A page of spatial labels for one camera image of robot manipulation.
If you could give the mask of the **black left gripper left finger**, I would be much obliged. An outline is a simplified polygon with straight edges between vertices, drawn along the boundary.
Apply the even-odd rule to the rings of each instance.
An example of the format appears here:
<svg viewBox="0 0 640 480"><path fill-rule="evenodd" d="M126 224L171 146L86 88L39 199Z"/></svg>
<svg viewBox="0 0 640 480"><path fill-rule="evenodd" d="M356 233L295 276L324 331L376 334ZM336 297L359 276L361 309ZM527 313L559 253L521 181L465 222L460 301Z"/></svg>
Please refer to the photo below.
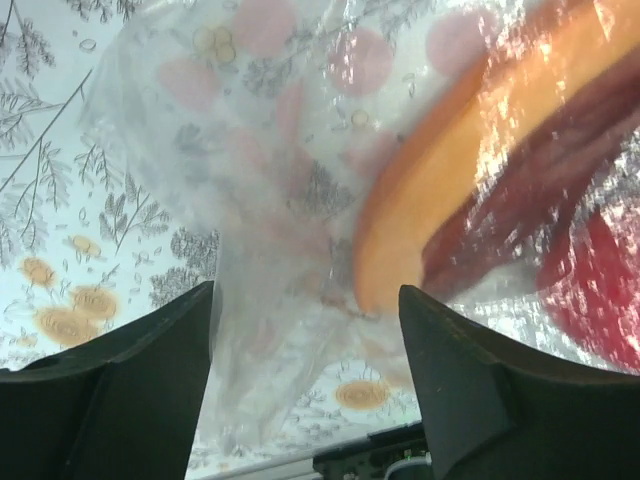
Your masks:
<svg viewBox="0 0 640 480"><path fill-rule="evenodd" d="M211 281L125 326L1 371L4 479L182 479L215 336Z"/></svg>

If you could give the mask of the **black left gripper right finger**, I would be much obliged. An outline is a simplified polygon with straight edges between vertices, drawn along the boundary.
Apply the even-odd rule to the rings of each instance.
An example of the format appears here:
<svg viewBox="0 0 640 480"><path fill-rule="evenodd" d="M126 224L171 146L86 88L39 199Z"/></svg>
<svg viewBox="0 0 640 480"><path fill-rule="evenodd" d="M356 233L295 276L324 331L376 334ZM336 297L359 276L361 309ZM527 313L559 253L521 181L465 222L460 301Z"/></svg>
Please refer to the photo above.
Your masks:
<svg viewBox="0 0 640 480"><path fill-rule="evenodd" d="M399 319L438 479L635 479L639 380L476 324L421 290Z"/></svg>

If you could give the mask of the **red fake tomato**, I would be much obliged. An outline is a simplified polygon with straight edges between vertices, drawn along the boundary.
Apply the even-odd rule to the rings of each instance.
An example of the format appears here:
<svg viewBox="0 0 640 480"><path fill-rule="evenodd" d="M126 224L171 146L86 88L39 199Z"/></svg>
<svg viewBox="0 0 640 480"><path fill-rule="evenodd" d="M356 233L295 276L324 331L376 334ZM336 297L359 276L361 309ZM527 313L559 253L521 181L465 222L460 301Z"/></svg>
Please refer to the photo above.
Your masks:
<svg viewBox="0 0 640 480"><path fill-rule="evenodd" d="M536 286L551 319L585 349L639 369L639 217L601 213L552 244Z"/></svg>

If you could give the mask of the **clear zip top bag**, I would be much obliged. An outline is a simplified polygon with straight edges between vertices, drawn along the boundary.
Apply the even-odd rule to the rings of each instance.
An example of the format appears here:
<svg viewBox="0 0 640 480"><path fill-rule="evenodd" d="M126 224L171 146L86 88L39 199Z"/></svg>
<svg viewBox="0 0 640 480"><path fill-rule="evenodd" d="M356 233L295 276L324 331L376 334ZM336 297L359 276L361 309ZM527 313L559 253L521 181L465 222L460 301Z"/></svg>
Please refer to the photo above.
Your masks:
<svg viewBox="0 0 640 480"><path fill-rule="evenodd" d="M224 451L272 437L345 352L410 383L398 310L353 289L357 221L381 171L491 32L539 1L150 1L105 50L82 120L162 208L216 233L213 369L199 429ZM618 367L551 319L555 240L639 217L639 126L568 223L441 301L537 349Z"/></svg>

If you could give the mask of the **floral patterned tablecloth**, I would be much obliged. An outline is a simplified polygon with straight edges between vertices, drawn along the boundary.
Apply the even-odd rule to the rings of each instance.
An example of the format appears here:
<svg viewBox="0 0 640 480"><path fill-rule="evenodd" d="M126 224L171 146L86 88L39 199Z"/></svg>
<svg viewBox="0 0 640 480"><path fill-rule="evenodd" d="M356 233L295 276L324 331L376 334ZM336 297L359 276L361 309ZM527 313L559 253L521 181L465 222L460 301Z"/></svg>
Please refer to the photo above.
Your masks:
<svg viewBox="0 0 640 480"><path fill-rule="evenodd" d="M77 126L89 75L132 1L1 5L1 364L66 347L79 300L136 319L214 274L217 243L171 221ZM97 293L89 295L89 288Z"/></svg>

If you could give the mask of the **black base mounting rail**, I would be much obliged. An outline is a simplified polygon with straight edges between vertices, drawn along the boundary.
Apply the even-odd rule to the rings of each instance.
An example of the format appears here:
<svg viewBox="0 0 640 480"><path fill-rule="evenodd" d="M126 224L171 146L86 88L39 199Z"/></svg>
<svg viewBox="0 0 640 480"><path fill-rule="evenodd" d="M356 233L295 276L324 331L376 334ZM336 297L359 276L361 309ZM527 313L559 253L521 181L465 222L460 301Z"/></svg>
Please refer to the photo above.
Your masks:
<svg viewBox="0 0 640 480"><path fill-rule="evenodd" d="M431 480L431 455L421 423L402 425L340 444L314 456L323 479Z"/></svg>

